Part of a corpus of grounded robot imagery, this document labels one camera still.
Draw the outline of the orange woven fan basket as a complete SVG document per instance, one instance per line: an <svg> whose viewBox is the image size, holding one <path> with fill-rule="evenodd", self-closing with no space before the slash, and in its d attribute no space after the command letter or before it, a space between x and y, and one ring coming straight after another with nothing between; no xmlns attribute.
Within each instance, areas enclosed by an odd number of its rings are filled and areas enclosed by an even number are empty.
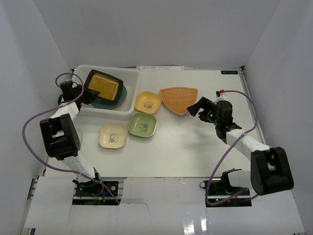
<svg viewBox="0 0 313 235"><path fill-rule="evenodd" d="M164 105L178 115L186 114L187 108L196 103L198 89L188 87L171 87L159 90Z"/></svg>

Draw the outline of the cream square panda dish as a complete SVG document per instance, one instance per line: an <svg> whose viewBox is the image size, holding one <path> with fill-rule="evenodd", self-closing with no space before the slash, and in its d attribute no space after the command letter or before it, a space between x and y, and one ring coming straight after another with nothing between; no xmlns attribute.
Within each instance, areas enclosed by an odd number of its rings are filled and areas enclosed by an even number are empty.
<svg viewBox="0 0 313 235"><path fill-rule="evenodd" d="M124 124L110 123L100 130L99 144L107 149L120 149L127 141L128 130Z"/></svg>

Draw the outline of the green square panda dish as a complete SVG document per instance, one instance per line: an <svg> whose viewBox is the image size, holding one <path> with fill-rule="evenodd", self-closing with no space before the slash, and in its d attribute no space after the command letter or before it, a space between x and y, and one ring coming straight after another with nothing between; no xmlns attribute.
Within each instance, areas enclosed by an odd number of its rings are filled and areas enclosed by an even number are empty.
<svg viewBox="0 0 313 235"><path fill-rule="evenodd" d="M156 126L157 119L155 116L147 113L136 113L130 119L128 131L133 136L149 138L155 133Z"/></svg>

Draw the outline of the clear glass square dish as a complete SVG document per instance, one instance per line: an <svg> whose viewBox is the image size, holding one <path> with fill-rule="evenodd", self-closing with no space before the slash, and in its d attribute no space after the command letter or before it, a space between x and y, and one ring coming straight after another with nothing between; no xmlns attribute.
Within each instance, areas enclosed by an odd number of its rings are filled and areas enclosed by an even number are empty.
<svg viewBox="0 0 313 235"><path fill-rule="evenodd" d="M80 145L82 145L83 143L83 132L81 130L77 130L77 135L78 135L78 138L79 138L79 141L80 141Z"/></svg>

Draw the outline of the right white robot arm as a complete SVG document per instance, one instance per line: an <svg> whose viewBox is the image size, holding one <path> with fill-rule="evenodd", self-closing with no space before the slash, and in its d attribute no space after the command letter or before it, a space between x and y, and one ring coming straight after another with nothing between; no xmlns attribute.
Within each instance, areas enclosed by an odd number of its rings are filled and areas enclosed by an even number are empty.
<svg viewBox="0 0 313 235"><path fill-rule="evenodd" d="M215 125L216 134L225 144L234 147L250 161L250 169L232 169L222 173L221 190L233 195L238 188L251 188L258 195L290 190L294 180L287 154L281 147L270 147L252 138L233 121L232 104L223 97L211 101L202 97L187 108L204 122Z"/></svg>

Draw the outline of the blue label sticker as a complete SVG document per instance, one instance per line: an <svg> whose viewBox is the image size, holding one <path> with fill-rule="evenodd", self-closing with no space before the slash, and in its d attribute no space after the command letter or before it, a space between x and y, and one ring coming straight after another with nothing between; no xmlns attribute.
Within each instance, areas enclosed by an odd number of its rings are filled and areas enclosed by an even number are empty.
<svg viewBox="0 0 313 235"><path fill-rule="evenodd" d="M236 70L232 70L232 71L231 71L231 70L227 70L227 71L224 70L224 71L223 71L223 70L222 70L222 71L221 71L221 74L224 74L224 75L236 75L236 74L238 74L238 71L236 71Z"/></svg>

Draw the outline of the papers at table back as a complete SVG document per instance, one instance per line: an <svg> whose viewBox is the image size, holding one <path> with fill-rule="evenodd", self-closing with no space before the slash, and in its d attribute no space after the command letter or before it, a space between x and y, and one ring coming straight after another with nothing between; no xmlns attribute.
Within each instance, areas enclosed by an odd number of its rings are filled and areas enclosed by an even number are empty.
<svg viewBox="0 0 313 235"><path fill-rule="evenodd" d="M139 71L182 71L184 66L137 66Z"/></svg>

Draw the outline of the blue-grey round plate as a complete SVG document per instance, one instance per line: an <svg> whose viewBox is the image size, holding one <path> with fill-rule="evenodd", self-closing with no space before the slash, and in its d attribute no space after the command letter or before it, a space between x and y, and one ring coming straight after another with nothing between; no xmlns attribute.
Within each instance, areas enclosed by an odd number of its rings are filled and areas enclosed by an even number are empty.
<svg viewBox="0 0 313 235"><path fill-rule="evenodd" d="M104 100L100 100L100 99L96 99L91 106L93 108L97 108L97 109L104 109L104 110L114 110L118 107L120 107L124 101L126 100L127 97L127 89L125 86L123 86L122 92L121 92L121 96L119 98L119 101L116 104L110 103L108 101L104 101Z"/></svg>

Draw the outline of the yellow square panda dish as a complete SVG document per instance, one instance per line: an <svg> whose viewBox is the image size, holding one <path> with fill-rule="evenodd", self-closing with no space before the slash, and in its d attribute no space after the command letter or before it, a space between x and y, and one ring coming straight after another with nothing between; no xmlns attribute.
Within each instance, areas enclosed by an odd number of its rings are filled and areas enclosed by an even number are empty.
<svg viewBox="0 0 313 235"><path fill-rule="evenodd" d="M156 93L149 91L142 92L138 95L135 108L143 113L155 114L162 103L162 98Z"/></svg>

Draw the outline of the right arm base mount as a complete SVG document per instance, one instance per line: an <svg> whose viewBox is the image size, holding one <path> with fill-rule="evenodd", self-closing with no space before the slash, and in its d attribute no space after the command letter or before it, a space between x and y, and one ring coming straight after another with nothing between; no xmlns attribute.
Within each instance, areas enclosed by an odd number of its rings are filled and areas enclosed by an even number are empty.
<svg viewBox="0 0 313 235"><path fill-rule="evenodd" d="M206 190L208 184L208 180L202 181L199 186L200 188ZM220 180L212 180L212 183L209 188L209 193L208 193L208 199L226 199L241 190L244 190L243 188L240 187L224 187L223 183L221 183ZM243 193L237 195L239 198L249 198L250 197L250 192L248 189L246 189Z"/></svg>

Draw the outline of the white plastic bin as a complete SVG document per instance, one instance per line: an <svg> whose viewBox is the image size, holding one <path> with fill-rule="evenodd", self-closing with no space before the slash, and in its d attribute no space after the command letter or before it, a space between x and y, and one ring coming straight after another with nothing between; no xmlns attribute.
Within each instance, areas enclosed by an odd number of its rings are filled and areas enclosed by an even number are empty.
<svg viewBox="0 0 313 235"><path fill-rule="evenodd" d="M135 101L139 92L141 75L136 69L101 67L92 65L79 65L75 74L85 81L91 70L97 70L117 77L123 81L123 85L127 90L126 99L119 107L113 110L98 109L92 105L83 104L79 115L95 118L107 118L116 120L129 120L135 107Z"/></svg>

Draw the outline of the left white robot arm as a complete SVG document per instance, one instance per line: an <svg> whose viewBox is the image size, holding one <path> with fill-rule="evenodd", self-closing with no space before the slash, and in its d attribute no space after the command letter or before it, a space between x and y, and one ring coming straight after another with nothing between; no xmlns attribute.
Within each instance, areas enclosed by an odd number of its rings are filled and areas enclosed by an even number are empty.
<svg viewBox="0 0 313 235"><path fill-rule="evenodd" d="M73 119L79 114L82 103L92 103L100 93L73 81L62 82L60 88L59 109L50 118L40 121L46 152L75 172L73 182L82 191L99 195L103 191L100 174L79 153L82 135L75 129Z"/></svg>

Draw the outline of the black square amber plate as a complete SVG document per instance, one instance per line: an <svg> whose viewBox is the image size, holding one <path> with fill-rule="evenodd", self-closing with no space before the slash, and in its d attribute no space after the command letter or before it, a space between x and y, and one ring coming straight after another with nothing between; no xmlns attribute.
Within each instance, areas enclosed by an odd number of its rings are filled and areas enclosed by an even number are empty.
<svg viewBox="0 0 313 235"><path fill-rule="evenodd" d="M98 92L100 100L111 104L120 100L123 86L123 80L98 70L91 70L84 83L86 89Z"/></svg>

